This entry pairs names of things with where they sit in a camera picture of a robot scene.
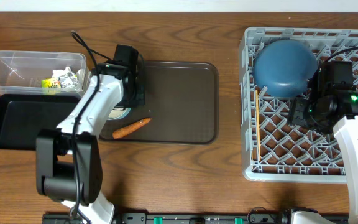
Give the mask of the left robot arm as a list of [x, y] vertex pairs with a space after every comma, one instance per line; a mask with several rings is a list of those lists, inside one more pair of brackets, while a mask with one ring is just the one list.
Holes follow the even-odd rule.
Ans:
[[138, 51], [118, 45], [114, 57], [95, 66], [75, 109], [54, 129], [36, 138], [36, 185], [40, 195], [69, 207], [69, 220], [112, 223], [114, 205], [101, 192], [99, 135], [113, 110], [123, 118], [144, 104]]

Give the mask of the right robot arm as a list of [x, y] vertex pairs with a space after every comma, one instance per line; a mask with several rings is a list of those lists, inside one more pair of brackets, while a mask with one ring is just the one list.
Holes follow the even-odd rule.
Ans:
[[349, 223], [358, 223], [358, 90], [351, 62], [324, 62], [308, 98], [291, 101], [287, 123], [332, 134], [342, 154], [349, 193]]

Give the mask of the light blue rice bowl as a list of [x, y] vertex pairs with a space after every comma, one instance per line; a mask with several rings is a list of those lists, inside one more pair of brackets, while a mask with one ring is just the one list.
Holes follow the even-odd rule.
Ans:
[[124, 118], [125, 116], [127, 116], [129, 114], [129, 112], [131, 111], [130, 108], [114, 108], [109, 116], [108, 116], [108, 120], [119, 120]]

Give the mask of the dark blue bowl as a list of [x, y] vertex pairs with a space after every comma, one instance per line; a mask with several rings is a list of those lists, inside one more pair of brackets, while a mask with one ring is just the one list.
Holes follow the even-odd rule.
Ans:
[[296, 40], [279, 40], [265, 47], [254, 60], [253, 78], [259, 88], [278, 98], [293, 98], [307, 89], [318, 69], [312, 51]]

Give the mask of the wooden chopstick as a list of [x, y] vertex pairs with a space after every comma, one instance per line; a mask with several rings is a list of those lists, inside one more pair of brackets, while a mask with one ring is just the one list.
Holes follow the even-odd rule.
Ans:
[[257, 132], [257, 159], [261, 161], [260, 150], [260, 119], [259, 119], [259, 91], [255, 90], [255, 120], [256, 120], [256, 132]]

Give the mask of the white napkin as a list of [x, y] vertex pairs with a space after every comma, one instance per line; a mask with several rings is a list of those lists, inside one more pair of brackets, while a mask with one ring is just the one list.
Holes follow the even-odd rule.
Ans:
[[74, 88], [78, 84], [78, 78], [70, 67], [64, 70], [52, 70], [52, 77], [56, 78], [62, 88]]

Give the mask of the yellow snack wrapper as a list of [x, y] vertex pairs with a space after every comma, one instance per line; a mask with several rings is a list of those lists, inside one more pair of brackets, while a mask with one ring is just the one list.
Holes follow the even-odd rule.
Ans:
[[59, 82], [58, 78], [48, 78], [48, 79], [43, 79], [42, 82], [42, 88], [61, 88], [61, 84]]

